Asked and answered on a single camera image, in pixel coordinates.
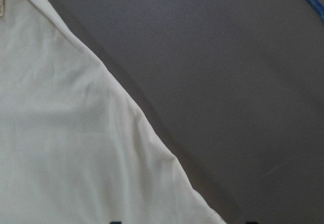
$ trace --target gray background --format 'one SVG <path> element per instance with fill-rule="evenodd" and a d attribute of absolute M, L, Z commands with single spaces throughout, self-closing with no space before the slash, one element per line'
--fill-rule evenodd
<path fill-rule="evenodd" d="M 323 222 L 324 26 L 305 0 L 49 1 L 229 224 Z"/>

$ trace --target white cloth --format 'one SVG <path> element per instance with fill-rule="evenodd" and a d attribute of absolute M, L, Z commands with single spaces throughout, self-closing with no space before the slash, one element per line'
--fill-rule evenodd
<path fill-rule="evenodd" d="M 0 223 L 225 223 L 48 0 L 4 11 Z"/>

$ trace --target dark gray table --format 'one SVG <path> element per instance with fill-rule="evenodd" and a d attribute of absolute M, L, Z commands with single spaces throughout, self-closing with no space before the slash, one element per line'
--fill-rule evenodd
<path fill-rule="evenodd" d="M 322 223 L 324 25 L 304 0 L 49 1 L 229 224 Z"/>

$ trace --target white shirt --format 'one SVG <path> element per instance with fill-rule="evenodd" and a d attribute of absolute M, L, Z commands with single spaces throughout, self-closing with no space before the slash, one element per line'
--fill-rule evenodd
<path fill-rule="evenodd" d="M 225 224 L 48 0 L 0 17 L 0 223 Z"/>

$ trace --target gray surface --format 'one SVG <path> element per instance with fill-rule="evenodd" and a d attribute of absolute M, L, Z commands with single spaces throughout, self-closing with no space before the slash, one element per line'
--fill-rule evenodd
<path fill-rule="evenodd" d="M 229 224 L 322 223 L 324 26 L 304 0 L 49 1 Z"/>

